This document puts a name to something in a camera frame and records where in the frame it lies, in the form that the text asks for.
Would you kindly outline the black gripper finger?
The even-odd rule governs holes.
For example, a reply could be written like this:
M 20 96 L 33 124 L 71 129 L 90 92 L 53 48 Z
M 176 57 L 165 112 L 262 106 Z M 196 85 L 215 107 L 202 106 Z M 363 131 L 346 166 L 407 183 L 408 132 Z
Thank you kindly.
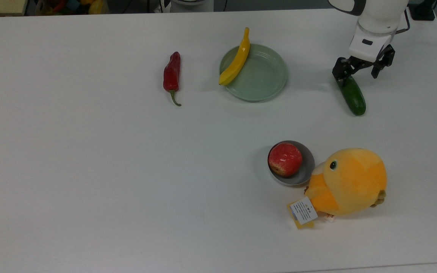
M 339 87 L 344 87 L 347 83 L 352 82 L 353 72 L 355 65 L 357 64 L 357 58 L 339 57 L 334 64 L 332 74 Z
M 395 57 L 395 49 L 391 45 L 387 45 L 379 54 L 379 58 L 373 62 L 371 76 L 376 79 L 385 67 L 390 67 Z

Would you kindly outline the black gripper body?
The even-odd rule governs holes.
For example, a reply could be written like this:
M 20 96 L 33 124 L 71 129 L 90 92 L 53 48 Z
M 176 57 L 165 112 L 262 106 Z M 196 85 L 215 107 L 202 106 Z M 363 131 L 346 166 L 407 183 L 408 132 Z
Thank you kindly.
M 373 65 L 374 65 L 373 62 L 365 61 L 365 60 L 362 60 L 362 59 L 354 57 L 354 56 L 350 57 L 350 66 L 352 67 L 353 71 L 365 69 L 365 68 L 371 67 Z

